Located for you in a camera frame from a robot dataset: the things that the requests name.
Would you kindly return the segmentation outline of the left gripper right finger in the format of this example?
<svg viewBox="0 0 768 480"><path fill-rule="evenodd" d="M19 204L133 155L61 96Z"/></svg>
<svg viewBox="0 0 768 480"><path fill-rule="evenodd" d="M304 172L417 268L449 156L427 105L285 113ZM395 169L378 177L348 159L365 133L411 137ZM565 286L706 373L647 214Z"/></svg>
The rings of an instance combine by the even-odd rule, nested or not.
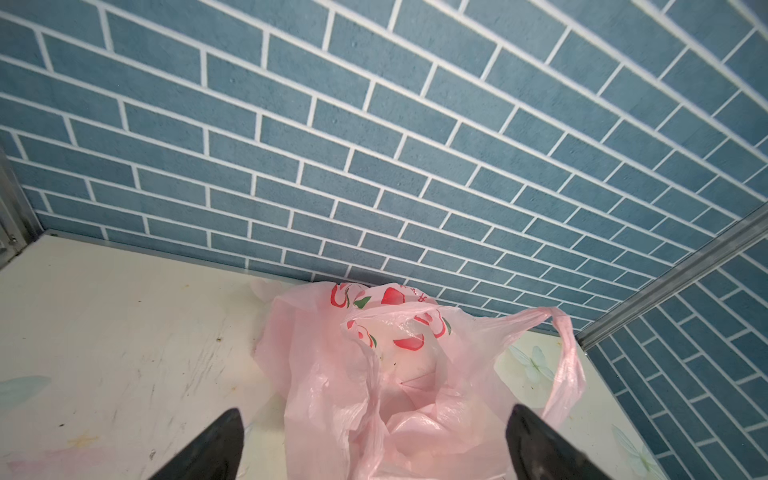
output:
<svg viewBox="0 0 768 480"><path fill-rule="evenodd" d="M610 479L584 453L523 404L513 407L505 438L518 479Z"/></svg>

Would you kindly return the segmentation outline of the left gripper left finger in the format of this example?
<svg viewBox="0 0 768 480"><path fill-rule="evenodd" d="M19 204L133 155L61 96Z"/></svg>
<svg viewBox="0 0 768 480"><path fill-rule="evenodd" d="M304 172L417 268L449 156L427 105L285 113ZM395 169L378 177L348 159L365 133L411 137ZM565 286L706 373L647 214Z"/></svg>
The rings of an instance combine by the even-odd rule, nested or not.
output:
<svg viewBox="0 0 768 480"><path fill-rule="evenodd" d="M240 410L230 408L150 479L234 480L240 466L244 440L245 429Z"/></svg>

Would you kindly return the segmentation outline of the pink plastic bag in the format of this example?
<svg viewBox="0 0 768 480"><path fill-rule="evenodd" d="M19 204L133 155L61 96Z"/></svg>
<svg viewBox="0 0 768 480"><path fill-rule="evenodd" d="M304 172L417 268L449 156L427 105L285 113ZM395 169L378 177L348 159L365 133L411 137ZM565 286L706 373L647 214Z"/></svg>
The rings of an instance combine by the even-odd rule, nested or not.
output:
<svg viewBox="0 0 768 480"><path fill-rule="evenodd" d="M560 425L586 380L554 307L474 317L397 283L257 280L271 308L253 357L285 399L291 479L504 479L516 397L497 359L551 322L561 355L541 419Z"/></svg>

